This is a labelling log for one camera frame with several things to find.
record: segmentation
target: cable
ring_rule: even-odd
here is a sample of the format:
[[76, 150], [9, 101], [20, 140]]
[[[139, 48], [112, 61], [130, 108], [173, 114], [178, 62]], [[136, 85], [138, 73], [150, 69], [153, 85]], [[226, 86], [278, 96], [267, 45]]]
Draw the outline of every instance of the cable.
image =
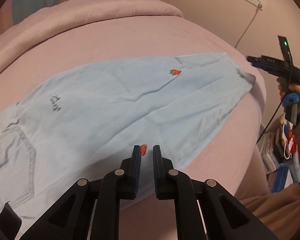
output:
[[259, 136], [259, 138], [258, 138], [258, 140], [257, 140], [257, 143], [260, 141], [261, 137], [262, 137], [262, 136], [264, 135], [264, 133], [266, 132], [268, 126], [271, 124], [272, 120], [274, 119], [275, 114], [278, 112], [280, 106], [282, 105], [282, 102], [283, 102], [284, 98], [285, 98], [286, 95], [287, 95], [287, 92], [288, 92], [289, 86], [290, 86], [290, 81], [291, 81], [291, 74], [292, 74], [292, 65], [290, 65], [289, 80], [288, 80], [288, 84], [287, 84], [287, 88], [286, 88], [286, 92], [285, 92], [285, 94], [284, 94], [284, 97], [281, 99], [281, 102], [280, 102], [280, 104], [278, 105], [276, 111], [274, 112], [273, 116], [271, 117], [270, 121], [269, 121], [268, 124], [266, 125], [266, 127], [265, 127], [265, 129], [263, 130], [263, 132], [261, 133], [261, 135]]
[[245, 35], [245, 33], [247, 32], [247, 30], [249, 29], [249, 27], [250, 27], [251, 23], [253, 22], [253, 20], [255, 19], [255, 17], [256, 17], [256, 16], [257, 16], [257, 14], [258, 14], [258, 11], [259, 11], [261, 8], [262, 8], [262, 4], [261, 4], [261, 3], [259, 3], [259, 4], [258, 4], [257, 11], [256, 11], [256, 13], [255, 13], [254, 17], [252, 18], [252, 20], [251, 20], [251, 22], [249, 23], [249, 25], [248, 25], [248, 27], [246, 28], [246, 30], [245, 30], [245, 31], [243, 32], [243, 34], [241, 35], [241, 37], [240, 37], [240, 39], [238, 40], [237, 44], [234, 46], [234, 48], [235, 48], [235, 49], [237, 48], [237, 46], [238, 46], [239, 42], [241, 41], [242, 37]]

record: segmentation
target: metal screw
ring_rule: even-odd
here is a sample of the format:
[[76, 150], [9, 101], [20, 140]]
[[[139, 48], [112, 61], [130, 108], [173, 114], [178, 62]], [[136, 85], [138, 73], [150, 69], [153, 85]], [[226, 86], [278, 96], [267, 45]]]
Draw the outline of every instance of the metal screw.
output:
[[208, 179], [207, 180], [207, 185], [210, 186], [210, 187], [214, 187], [215, 185], [217, 185], [217, 183], [213, 179]]
[[115, 170], [114, 174], [115, 174], [115, 175], [118, 175], [118, 176], [123, 175], [123, 174], [124, 174], [124, 170], [122, 170], [122, 169], [117, 169], [117, 170]]
[[176, 175], [179, 174], [179, 171], [177, 171], [177, 170], [170, 170], [170, 171], [169, 171], [169, 174], [170, 174], [171, 176], [176, 176]]
[[84, 186], [84, 185], [86, 185], [87, 184], [87, 180], [86, 179], [79, 179], [78, 180], [78, 185], [79, 186]]

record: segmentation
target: pink wall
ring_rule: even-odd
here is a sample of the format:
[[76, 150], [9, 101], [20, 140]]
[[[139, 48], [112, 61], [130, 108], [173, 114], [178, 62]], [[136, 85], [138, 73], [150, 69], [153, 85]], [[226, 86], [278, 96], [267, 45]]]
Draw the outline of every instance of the pink wall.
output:
[[[179, 8], [186, 19], [213, 32], [235, 46], [252, 20], [256, 7], [244, 0], [162, 0]], [[277, 35], [288, 38], [295, 66], [300, 68], [300, 10], [293, 0], [264, 0], [237, 49], [243, 55], [261, 54], [282, 58]], [[267, 89], [267, 102], [262, 119], [265, 125], [280, 102], [275, 77], [260, 71]]]

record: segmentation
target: pink bed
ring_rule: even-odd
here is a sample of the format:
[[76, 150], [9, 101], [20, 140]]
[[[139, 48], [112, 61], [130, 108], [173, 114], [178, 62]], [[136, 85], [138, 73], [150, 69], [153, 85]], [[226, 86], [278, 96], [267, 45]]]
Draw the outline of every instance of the pink bed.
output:
[[[161, 1], [70, 0], [8, 29], [0, 36], [0, 112], [52, 75], [80, 65], [205, 52], [227, 52], [257, 78], [222, 130], [184, 170], [192, 179], [214, 178], [235, 194], [256, 151], [266, 98], [263, 78], [237, 50]], [[173, 202], [152, 195], [120, 213], [120, 239], [176, 239], [174, 216]]]

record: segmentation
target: black gripper frame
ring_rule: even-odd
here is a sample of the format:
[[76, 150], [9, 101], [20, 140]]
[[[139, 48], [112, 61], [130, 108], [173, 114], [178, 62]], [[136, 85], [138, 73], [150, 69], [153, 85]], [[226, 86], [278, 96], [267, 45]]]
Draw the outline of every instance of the black gripper frame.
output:
[[[120, 169], [91, 182], [79, 179], [20, 240], [86, 240], [89, 228], [90, 239], [117, 240], [120, 199], [136, 197], [140, 163], [140, 146], [135, 146]], [[7, 203], [0, 214], [0, 240], [14, 240], [20, 226], [20, 218]]]
[[206, 240], [202, 217], [209, 240], [278, 240], [218, 182], [197, 181], [173, 169], [159, 145], [153, 147], [153, 165], [157, 198], [174, 200], [178, 240]]

